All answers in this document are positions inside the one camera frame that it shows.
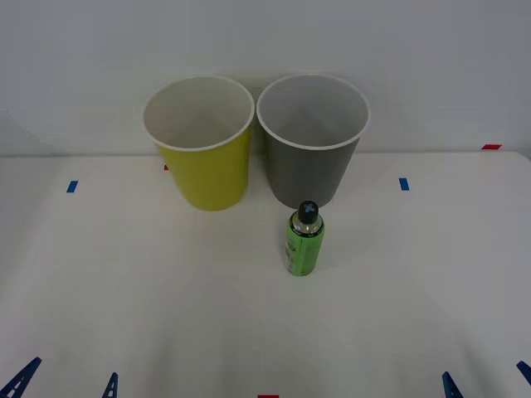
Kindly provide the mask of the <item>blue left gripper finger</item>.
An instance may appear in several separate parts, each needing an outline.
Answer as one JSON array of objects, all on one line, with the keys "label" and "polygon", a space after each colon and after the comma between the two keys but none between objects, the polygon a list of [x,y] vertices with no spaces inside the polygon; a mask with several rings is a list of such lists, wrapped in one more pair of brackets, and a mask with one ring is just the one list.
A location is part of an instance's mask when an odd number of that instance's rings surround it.
[{"label": "blue left gripper finger", "polygon": [[117,398],[118,397],[119,376],[116,372],[111,374],[102,398]]},{"label": "blue left gripper finger", "polygon": [[40,365],[40,357],[35,357],[30,361],[1,389],[1,398],[21,398]]}]

